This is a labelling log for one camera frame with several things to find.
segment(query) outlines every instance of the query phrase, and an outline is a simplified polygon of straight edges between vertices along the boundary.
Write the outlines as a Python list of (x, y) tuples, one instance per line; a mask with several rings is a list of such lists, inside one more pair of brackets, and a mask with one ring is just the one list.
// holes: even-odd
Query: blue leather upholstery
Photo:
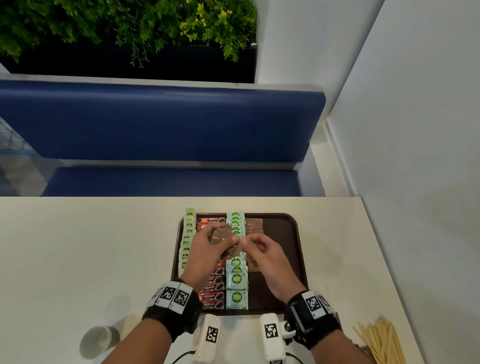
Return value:
[(300, 196), (294, 170), (57, 168), (42, 196)]
[(0, 117), (60, 159), (298, 162), (323, 92), (0, 80)]

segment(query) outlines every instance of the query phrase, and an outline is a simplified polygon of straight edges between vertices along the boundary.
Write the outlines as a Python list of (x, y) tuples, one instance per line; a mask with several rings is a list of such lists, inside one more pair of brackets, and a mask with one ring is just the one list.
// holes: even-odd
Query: tabletop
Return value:
[[(383, 314), (407, 362), (423, 363), (359, 197), (2, 197), (0, 362), (85, 363), (78, 347), (89, 328), (114, 325), (125, 337), (170, 279), (186, 207), (290, 214), (309, 287), (338, 311), (345, 334), (361, 344), (352, 326)], [(266, 362), (259, 316), (223, 316), (221, 325), (215, 363)], [(183, 334), (165, 363), (194, 345)], [(297, 343), (287, 351), (313, 363)]]

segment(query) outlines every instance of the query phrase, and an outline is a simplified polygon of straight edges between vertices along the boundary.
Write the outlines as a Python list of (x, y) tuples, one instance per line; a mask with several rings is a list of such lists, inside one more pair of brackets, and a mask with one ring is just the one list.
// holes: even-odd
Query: planter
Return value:
[(64, 43), (52, 39), (25, 51), (16, 63), (0, 55), (10, 73), (58, 76), (141, 78), (156, 80), (254, 83), (257, 46), (226, 61), (220, 48), (203, 45), (165, 47), (148, 56), (149, 61), (131, 65), (131, 52), (115, 44)]

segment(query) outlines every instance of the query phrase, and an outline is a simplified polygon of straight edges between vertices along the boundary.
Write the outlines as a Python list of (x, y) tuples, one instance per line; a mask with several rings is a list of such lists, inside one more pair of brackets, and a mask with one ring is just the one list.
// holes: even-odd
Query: hand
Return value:
[(220, 260), (220, 256), (239, 240), (239, 237), (234, 235), (218, 244), (211, 244), (208, 241), (208, 234), (214, 228), (220, 228), (223, 225), (225, 225), (224, 222), (208, 224), (193, 237), (188, 262), (180, 278), (190, 287), (193, 287), (193, 290), (197, 293), (207, 284), (208, 278), (212, 275)]
[(293, 272), (280, 244), (264, 234), (243, 237), (240, 244), (247, 253), (247, 261), (250, 263), (254, 259), (257, 262), (268, 288), (276, 298), (288, 303), (290, 298), (306, 290)]

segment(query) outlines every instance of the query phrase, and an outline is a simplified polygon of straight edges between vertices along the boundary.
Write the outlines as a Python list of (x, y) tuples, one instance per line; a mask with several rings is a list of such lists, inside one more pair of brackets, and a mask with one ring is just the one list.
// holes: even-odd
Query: wrist strap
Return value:
[(313, 291), (303, 291), (293, 296), (285, 309), (285, 320), (295, 327), (294, 340), (308, 350), (335, 330), (340, 324), (326, 299)]
[(161, 322), (174, 342), (185, 331), (195, 331), (201, 309), (198, 294), (179, 279), (165, 283), (155, 292), (142, 320), (150, 318)]

